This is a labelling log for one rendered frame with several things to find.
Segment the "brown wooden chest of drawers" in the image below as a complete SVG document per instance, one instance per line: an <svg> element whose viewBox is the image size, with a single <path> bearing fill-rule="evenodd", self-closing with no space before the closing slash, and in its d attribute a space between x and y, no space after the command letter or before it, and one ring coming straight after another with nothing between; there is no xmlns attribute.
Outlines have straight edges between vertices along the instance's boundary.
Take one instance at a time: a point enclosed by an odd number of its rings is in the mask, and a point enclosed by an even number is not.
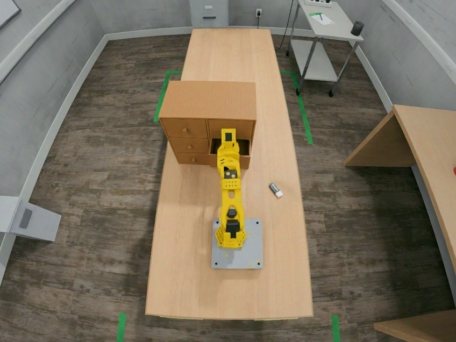
<svg viewBox="0 0 456 342"><path fill-rule="evenodd" d="M169 81L165 97L159 113L159 121L166 134L174 155L172 143L163 125L162 118L205 119L210 146L208 119L247 120L254 121L251 139L251 150L257 122L255 82L235 81ZM202 164L188 164L202 165Z"/></svg>

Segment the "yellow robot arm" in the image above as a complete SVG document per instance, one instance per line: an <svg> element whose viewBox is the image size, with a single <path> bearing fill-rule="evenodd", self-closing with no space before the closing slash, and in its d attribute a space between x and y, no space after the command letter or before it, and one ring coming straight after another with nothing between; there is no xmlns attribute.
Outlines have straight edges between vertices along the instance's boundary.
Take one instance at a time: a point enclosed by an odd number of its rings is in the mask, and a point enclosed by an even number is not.
<svg viewBox="0 0 456 342"><path fill-rule="evenodd" d="M221 216L219 217L221 225L215 232L218 246L237 246L242 248L246 239L246 232L244 230L244 208L241 201L240 165L236 159L224 156L217 157L217 167L222 179L220 183L222 187L222 207L220 209ZM234 198L229 198L229 192L234 192ZM229 209L231 206L235 209Z"/></svg>

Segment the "white eraser with black sleeve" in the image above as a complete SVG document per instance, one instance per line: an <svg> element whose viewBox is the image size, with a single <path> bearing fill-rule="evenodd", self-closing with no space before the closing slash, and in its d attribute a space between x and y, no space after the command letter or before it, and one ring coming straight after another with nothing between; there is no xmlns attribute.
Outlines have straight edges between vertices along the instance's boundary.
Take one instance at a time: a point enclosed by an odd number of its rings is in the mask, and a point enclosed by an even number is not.
<svg viewBox="0 0 456 342"><path fill-rule="evenodd" d="M283 195L283 193L279 190L279 188L275 185L275 183L271 183L269 185L269 187L271 188L271 190L273 191L273 193L279 198Z"/></svg>

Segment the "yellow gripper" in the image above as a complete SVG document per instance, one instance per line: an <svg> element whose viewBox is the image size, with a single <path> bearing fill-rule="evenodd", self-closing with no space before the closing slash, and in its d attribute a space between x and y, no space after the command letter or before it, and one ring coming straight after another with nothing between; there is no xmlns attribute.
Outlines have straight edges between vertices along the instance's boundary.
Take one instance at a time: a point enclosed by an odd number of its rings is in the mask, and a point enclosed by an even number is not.
<svg viewBox="0 0 456 342"><path fill-rule="evenodd" d="M217 150L217 156L233 158L239 162L239 147L236 142L236 129L222 129L222 145Z"/></svg>

